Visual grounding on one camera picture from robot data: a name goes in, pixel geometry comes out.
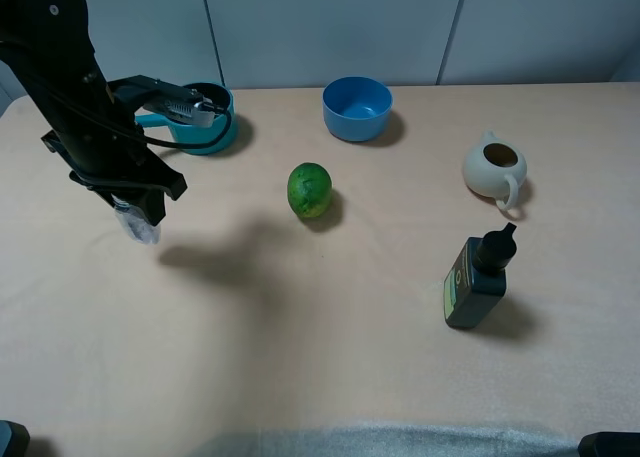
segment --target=beige tablecloth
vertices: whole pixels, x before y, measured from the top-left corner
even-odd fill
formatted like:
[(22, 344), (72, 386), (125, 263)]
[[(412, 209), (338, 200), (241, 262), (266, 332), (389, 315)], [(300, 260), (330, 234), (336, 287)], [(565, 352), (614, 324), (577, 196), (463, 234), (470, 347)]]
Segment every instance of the beige tablecloth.
[[(0, 418), (60, 455), (179, 457), (233, 431), (355, 422), (638, 430), (640, 85), (404, 87), (371, 145), (331, 137), (321, 90), (237, 91), (211, 157), (158, 153), (189, 189), (130, 241), (67, 178), (28, 98), (0, 119)], [(485, 129), (530, 182), (508, 298), (448, 328), (442, 280), (504, 226), (464, 186)], [(168, 138), (165, 129), (153, 136)], [(305, 225), (289, 172), (337, 205)]]

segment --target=green fruit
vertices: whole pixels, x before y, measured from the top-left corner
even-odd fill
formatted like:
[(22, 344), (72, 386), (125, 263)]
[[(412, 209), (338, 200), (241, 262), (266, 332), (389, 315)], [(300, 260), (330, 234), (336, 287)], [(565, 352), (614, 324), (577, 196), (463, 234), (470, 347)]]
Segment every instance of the green fruit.
[(322, 215), (331, 203), (329, 173), (318, 164), (300, 164), (289, 175), (287, 198), (298, 217), (309, 219)]

